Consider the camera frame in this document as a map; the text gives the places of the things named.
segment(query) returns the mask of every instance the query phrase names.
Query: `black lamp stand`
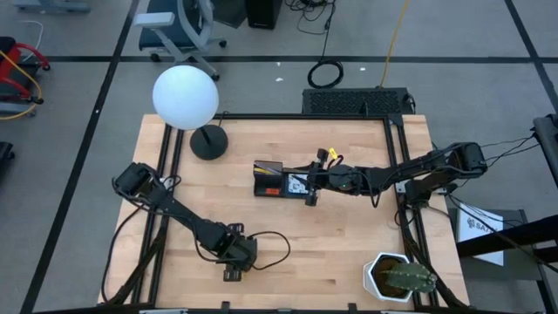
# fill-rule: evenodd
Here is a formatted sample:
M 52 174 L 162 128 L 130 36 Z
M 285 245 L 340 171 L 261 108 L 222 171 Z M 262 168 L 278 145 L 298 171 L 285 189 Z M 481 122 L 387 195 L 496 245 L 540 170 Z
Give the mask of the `black lamp stand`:
M 198 158 L 214 160 L 221 157 L 227 150 L 228 137 L 220 126 L 202 126 L 192 134 L 190 147 Z

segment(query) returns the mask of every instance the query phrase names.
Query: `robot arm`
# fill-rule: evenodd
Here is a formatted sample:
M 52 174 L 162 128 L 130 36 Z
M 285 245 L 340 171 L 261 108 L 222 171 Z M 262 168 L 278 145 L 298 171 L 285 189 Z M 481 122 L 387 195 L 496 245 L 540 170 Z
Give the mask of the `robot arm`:
M 240 281 L 241 272 L 249 271 L 257 258 L 257 241 L 242 235 L 243 226 L 226 226 L 200 218 L 192 210 L 174 199 L 160 181 L 154 169 L 146 164 L 132 163 L 113 181 L 115 192 L 134 205 L 159 209 L 192 230 L 195 241 L 217 257 L 214 262 L 225 263 L 225 281 Z
M 487 171 L 487 164 L 476 143 L 455 143 L 442 150 L 402 162 L 394 167 L 350 167 L 341 163 L 323 168 L 328 158 L 324 149 L 318 150 L 317 161 L 312 161 L 308 178 L 304 180 L 306 205 L 316 206 L 319 189 L 347 195 L 379 195 L 392 184 L 408 181 L 405 196 L 411 205 L 424 205 L 438 188 L 447 187 L 456 179 L 478 178 Z M 414 178 L 428 174 L 424 179 Z

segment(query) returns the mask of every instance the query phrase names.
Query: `wooden tabletop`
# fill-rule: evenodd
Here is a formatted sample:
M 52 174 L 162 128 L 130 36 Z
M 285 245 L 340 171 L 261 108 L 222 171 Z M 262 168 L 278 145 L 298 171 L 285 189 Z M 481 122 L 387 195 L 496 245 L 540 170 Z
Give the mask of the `wooden tabletop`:
M 432 150 L 424 116 L 404 116 L 411 158 Z M 382 193 L 378 208 L 369 197 L 321 191 L 317 206 L 303 200 L 254 197 L 254 160 L 282 161 L 299 167 L 316 158 L 318 148 L 334 147 L 352 166 L 388 167 L 389 158 L 381 121 L 373 120 L 258 120 L 226 119 L 228 151 L 219 159 L 197 159 L 186 134 L 179 166 L 182 183 L 175 197 L 196 214 L 215 222 L 242 222 L 246 233 L 274 230 L 285 234 L 292 246 L 290 257 L 263 271 L 243 274 L 239 283 L 222 281 L 223 265 L 201 260 L 192 233 L 171 220 L 162 267 L 158 307 L 220 308 L 229 301 L 236 309 L 359 310 L 411 309 L 407 304 L 380 302 L 363 288 L 363 266 L 379 252 L 403 253 L 392 188 Z M 134 161 L 157 166 L 164 123 L 146 115 L 139 132 Z M 394 141 L 401 161 L 397 131 Z M 171 150 L 174 139 L 171 139 Z M 441 196 L 431 206 L 446 211 Z M 119 224 L 134 210 L 123 202 Z M 450 222 L 441 213 L 423 210 L 425 234 L 432 266 L 463 302 L 465 283 Z M 114 246 L 106 290 L 112 296 L 138 262 L 146 223 L 145 213 L 134 217 Z M 258 238 L 257 265 L 281 258 L 284 240 L 274 235 Z M 146 273 L 142 300 L 146 300 L 151 270 Z

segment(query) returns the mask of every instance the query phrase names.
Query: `yellow cable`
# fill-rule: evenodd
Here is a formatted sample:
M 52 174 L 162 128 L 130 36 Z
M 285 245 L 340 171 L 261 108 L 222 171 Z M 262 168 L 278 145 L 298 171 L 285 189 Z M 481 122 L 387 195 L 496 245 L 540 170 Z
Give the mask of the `yellow cable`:
M 13 65 L 16 69 L 18 69 L 31 82 L 33 82 L 33 84 L 37 87 L 38 98 L 42 99 L 43 98 L 43 90 L 41 89 L 41 86 L 37 83 L 37 81 L 34 78 L 32 78 L 31 75 L 29 75 L 26 71 L 24 71 L 22 68 L 20 68 L 18 65 L 16 65 L 16 63 L 13 62 L 10 58 L 8 58 L 8 56 L 6 56 L 5 53 L 3 53 L 3 51 L 0 51 L 0 56 L 4 57 L 6 60 L 8 60 L 8 62 L 10 62 L 11 65 Z M 17 119 L 17 118 L 23 117 L 25 114 L 32 112 L 36 107 L 37 107 L 37 104 L 33 104 L 33 105 L 29 106 L 29 109 L 25 110 L 22 113 L 14 114 L 10 117 L 0 117 L 0 120 Z
M 393 32 L 393 37 L 391 38 L 390 50 L 387 52 L 387 57 L 385 58 L 385 66 L 384 66 L 384 74 L 382 75 L 382 80 L 380 81 L 380 88 L 384 87 L 385 77 L 387 77 L 387 72 L 390 69 L 390 58 L 391 53 L 393 52 L 393 45 L 395 45 L 395 40 L 398 37 L 399 27 L 401 27 L 401 22 L 403 21 L 403 17 L 405 16 L 405 12 L 407 11 L 407 7 L 409 6 L 409 2 L 411 0 L 405 0 L 405 4 L 403 5 L 403 9 L 401 10 L 401 15 L 399 16 L 398 26 L 395 28 Z

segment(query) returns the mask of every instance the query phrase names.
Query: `potted cactus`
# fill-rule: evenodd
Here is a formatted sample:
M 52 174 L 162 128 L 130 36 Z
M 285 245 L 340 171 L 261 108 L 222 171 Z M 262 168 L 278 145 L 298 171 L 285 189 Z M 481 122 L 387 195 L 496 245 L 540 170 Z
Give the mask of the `potted cactus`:
M 382 301 L 408 302 L 414 291 L 433 291 L 436 280 L 425 266 L 400 254 L 380 253 L 364 266 L 364 288 Z

